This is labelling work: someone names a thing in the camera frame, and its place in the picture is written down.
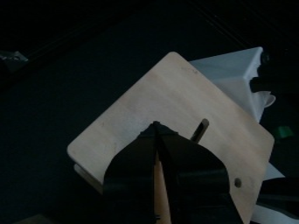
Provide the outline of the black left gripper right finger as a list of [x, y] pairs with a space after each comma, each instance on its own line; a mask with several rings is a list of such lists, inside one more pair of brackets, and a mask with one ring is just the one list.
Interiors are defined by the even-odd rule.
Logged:
[[229, 196], [229, 175], [212, 152], [155, 123], [172, 224], [244, 224]]

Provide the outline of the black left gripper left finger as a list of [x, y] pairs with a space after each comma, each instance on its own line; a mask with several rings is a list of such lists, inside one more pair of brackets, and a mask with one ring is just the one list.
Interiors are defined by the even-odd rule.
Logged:
[[104, 175], [107, 224], [155, 224], [155, 140], [159, 122], [113, 156]]

